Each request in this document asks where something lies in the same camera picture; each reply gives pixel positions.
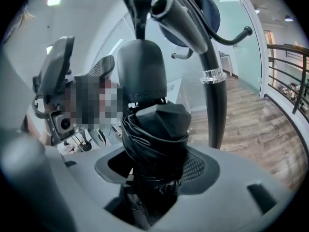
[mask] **glass wall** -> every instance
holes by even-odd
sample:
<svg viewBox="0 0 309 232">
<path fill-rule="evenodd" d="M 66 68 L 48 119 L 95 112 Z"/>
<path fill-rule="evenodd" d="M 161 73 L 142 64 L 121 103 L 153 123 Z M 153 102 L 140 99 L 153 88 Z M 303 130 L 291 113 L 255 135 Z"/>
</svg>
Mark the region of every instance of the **glass wall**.
<svg viewBox="0 0 309 232">
<path fill-rule="evenodd" d="M 162 34 L 157 22 L 152 19 L 147 20 L 146 39 L 158 44 L 161 48 L 166 69 L 167 81 L 169 83 L 181 83 L 182 89 L 179 89 L 178 99 L 189 105 L 194 110 L 205 110 L 206 102 L 204 90 L 200 81 L 202 66 L 199 57 L 194 53 L 189 59 L 172 59 L 171 54 L 186 54 L 188 48 L 179 47 L 170 42 Z"/>
<path fill-rule="evenodd" d="M 234 72 L 239 80 L 256 94 L 261 89 L 261 56 L 256 33 L 241 0 L 214 0 L 218 6 L 221 23 L 218 34 L 226 39 L 234 39 L 244 28 L 253 29 L 253 35 L 246 37 L 234 46 L 226 48 L 230 55 L 235 55 Z"/>
<path fill-rule="evenodd" d="M 96 59 L 92 65 L 95 65 L 102 57 L 107 55 L 113 55 L 115 58 L 115 69 L 112 73 L 112 81 L 119 83 L 118 71 L 117 71 L 117 54 L 121 46 L 135 39 L 134 33 L 128 26 L 125 19 L 121 19 L 117 25 L 110 32 L 104 43 L 102 44 Z"/>
</svg>

